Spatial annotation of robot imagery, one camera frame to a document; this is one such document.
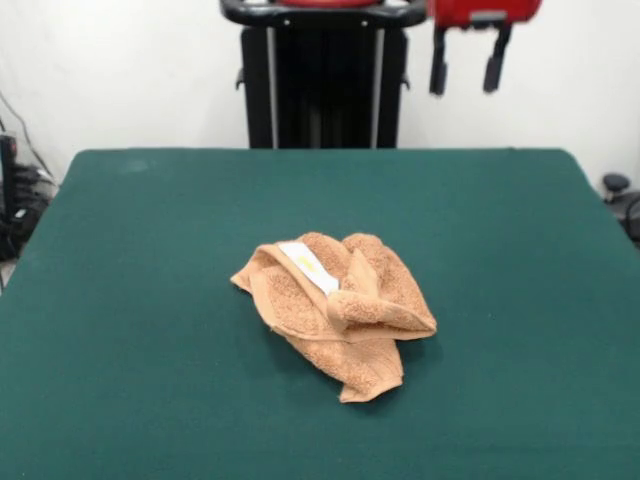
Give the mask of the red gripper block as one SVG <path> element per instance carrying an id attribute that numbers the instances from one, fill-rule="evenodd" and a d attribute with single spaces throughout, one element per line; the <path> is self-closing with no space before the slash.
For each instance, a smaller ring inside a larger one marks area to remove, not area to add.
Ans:
<path id="1" fill-rule="evenodd" d="M 498 28 L 493 52 L 488 59 L 483 90 L 498 90 L 506 48 L 513 23 L 527 22 L 533 18 L 542 4 L 541 0 L 436 0 L 432 2 L 432 18 L 437 25 L 433 32 L 433 55 L 429 92 L 434 96 L 445 93 L 447 68 L 445 59 L 448 28 L 503 24 Z"/>

